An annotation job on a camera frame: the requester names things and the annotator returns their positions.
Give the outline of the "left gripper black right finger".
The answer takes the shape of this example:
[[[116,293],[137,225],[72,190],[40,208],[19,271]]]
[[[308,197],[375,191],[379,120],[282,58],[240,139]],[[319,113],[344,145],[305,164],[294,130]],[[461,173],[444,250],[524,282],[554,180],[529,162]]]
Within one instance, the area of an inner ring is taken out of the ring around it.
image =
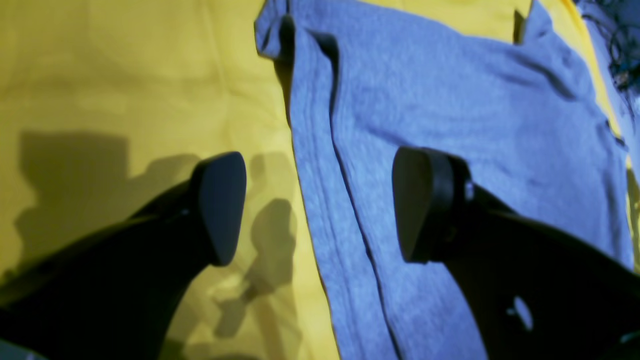
[[[402,146],[391,172],[403,259],[445,265],[490,360],[639,358],[637,275],[511,210],[462,158]]]

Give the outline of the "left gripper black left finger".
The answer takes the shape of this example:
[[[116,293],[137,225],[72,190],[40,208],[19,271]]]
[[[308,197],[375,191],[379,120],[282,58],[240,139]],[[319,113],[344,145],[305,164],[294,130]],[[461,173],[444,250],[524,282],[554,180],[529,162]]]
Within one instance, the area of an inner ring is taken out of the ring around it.
[[[237,251],[247,171],[239,152],[1,289],[1,339],[48,360],[156,360],[186,290]]]

